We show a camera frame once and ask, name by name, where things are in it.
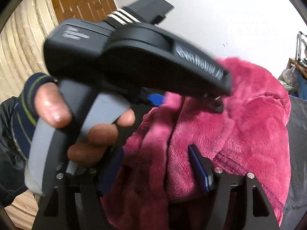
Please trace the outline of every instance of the white wall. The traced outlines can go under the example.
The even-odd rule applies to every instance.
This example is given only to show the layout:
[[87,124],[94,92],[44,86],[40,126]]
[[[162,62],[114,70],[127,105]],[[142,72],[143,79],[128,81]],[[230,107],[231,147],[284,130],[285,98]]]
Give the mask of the white wall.
[[[115,3],[121,7],[133,1]],[[213,56],[239,56],[267,68],[275,77],[289,57],[295,56],[297,32],[307,33],[307,26],[288,0],[167,1],[175,9],[160,27]]]

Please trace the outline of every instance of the wooden desk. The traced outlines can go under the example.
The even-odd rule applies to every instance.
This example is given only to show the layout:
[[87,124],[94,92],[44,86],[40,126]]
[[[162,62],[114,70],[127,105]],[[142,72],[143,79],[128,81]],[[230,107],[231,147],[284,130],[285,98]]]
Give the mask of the wooden desk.
[[294,64],[296,66],[296,68],[304,75],[304,77],[307,79],[307,70],[306,68],[302,67],[297,60],[290,58],[289,62],[291,64]]

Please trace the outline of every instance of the navy blue cuff with green stripes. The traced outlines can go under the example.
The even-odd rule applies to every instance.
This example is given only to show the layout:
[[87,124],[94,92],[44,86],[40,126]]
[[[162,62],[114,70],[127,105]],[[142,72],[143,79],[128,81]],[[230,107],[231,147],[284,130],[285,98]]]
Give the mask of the navy blue cuff with green stripes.
[[38,120],[34,97],[38,88],[49,82],[55,83],[55,80],[49,75],[44,73],[32,75],[27,80],[15,105],[11,130],[15,145],[25,159],[29,157],[30,145]]

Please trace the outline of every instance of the gray bed sheet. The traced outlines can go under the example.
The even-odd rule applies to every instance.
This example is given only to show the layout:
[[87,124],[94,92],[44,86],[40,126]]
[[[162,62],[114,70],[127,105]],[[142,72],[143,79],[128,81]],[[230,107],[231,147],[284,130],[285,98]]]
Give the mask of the gray bed sheet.
[[307,102],[290,96],[289,133],[291,181],[281,230],[294,230],[307,212]]

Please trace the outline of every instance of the door panel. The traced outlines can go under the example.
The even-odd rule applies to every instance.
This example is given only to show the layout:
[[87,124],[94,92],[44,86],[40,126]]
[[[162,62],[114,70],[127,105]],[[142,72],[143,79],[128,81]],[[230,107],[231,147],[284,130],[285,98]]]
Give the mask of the door panel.
[[113,0],[52,0],[59,22],[69,18],[99,22],[116,9]]

